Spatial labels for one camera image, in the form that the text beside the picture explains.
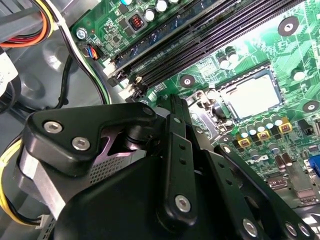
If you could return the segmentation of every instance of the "cable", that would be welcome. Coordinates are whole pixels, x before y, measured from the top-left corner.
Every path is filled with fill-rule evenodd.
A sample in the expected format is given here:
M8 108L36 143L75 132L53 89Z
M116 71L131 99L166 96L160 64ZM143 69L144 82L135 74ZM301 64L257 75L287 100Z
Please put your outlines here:
M14 220L16 223L18 224L22 224L22 225L27 225L27 226L34 226L34 225L39 225L39 223L36 222L25 222L24 220L28 219L20 219L20 215L15 214L17 211L12 211L12 209L9 206L9 203L7 201L7 197L4 193L4 189L3 189L3 185L2 185L2 176L4 173L4 169L7 166L9 160L12 158L12 156L20 149L20 146L22 144L22 140L19 139L17 142L13 143L12 146L10 146L9 148L7 148L6 151L4 151L4 153L2 154L2 156L0 156L0 206L2 207L2 209L4 210L4 212L6 214L8 214L12 220Z
M1 43L0 47L3 47L3 48L24 48L24 47L29 47L29 46L32 46L32 45L40 42L43 39L43 37L45 36L46 31L47 31L47 26L48 26L47 21L46 21L46 17L42 12L41 12L41 17L43 20L43 28L42 28L41 34L36 39L31 40L26 43Z
M9 98L9 103L5 103L3 107L0 108L0 114L4 114L9 111L16 103L16 89L12 81L8 82L8 86L11 89L11 97Z
M8 199L8 197L5 196L5 198L6 198L6 201L7 201L7 203L8 203L8 206L9 206L11 212L12 212L15 216L17 216L17 217L21 220L21 222L24 222L25 224L27 224L27 225L32 225L32 226L39 226L39 225L40 225L37 221L41 221L41 217L38 217L38 218L28 218L28 217L26 217L26 216L23 216L22 214L20 214L20 213L16 210L15 206L14 206L13 203Z
M60 96L58 99L58 104L53 109L60 109L65 104L68 94L68 82L69 82L69 76L70 76L70 69L72 66L72 63L74 62L73 58L69 55L66 59L63 73L62 73L62 81L61 81L61 90L60 90Z
M59 10L56 8L56 6L50 0L43 0L42 3L44 3L44 5L49 9L50 13L53 16L53 19L57 22L59 26L59 30L61 31L63 40L66 44L66 47L70 55L77 62L79 67L88 75L88 77L94 84L102 104L109 104L110 97L109 97L108 91L104 88L104 85L101 83L100 79L97 77L97 75L94 73L92 68L89 66L89 64L86 62L86 60L83 58L82 54L80 53L76 43L74 42L71 36L71 33L65 22L65 19L63 18Z
M54 21L50 11L40 0L32 0L32 3L40 9L43 22L42 29L32 34L13 37L9 41L1 43L1 47L24 48L33 46L43 42L52 34Z
M16 142L18 142L20 139L22 138L22 132L19 133L18 136L16 136L10 143L8 146L6 146L6 148L4 149L4 151L7 151L8 148L10 148L13 144L15 144Z

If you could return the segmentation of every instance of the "black bracket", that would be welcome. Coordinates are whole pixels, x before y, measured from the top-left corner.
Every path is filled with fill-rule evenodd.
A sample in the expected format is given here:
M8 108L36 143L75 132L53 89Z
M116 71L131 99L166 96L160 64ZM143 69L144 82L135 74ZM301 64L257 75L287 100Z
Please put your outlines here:
M155 112L143 103L39 111L27 119L23 142L27 152L37 160L68 176L81 176L90 170L101 152L104 129L113 136L104 137L114 141L124 129L149 126L156 119ZM47 122L59 123L62 130L58 133L46 131L44 125ZM72 141L77 137L88 140L90 147L83 151L75 149Z

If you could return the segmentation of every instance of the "cpu socket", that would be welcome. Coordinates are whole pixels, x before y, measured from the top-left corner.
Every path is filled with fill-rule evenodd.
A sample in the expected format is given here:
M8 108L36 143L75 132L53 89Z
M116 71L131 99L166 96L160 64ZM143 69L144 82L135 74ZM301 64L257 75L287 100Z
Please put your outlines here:
M279 86L269 65L238 76L219 87L234 119L242 121L282 104Z

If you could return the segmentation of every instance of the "orange wire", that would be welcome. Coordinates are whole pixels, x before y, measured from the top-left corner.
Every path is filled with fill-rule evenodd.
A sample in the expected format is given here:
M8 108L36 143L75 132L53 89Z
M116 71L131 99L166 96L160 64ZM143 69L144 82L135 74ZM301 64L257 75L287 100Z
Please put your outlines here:
M93 47L91 48L91 50L92 50L94 59L97 59L97 58L98 58L98 55L97 55L96 50L95 50Z
M40 42L42 40L42 38L45 36L45 34L47 32L47 27L48 27L46 17L42 12L41 12L41 17L42 17L42 21L43 21L43 27L42 27L42 31L41 31L40 35L37 38L35 38L34 40L31 40L29 42L26 42L26 43L0 43L0 47L3 47L3 48L24 48L24 47L29 47L29 46L35 45L38 42Z

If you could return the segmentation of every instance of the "motherboard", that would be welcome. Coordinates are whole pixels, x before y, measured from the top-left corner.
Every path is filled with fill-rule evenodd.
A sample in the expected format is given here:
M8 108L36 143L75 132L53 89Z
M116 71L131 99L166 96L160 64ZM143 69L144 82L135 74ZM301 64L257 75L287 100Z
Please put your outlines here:
M170 94L187 99L213 145L229 144L275 190L295 191L294 206L318 202L319 173L309 160L320 155L320 1L288 9L142 101L154 106Z
M178 94L292 208L319 201L319 0L102 0L72 31L124 99Z

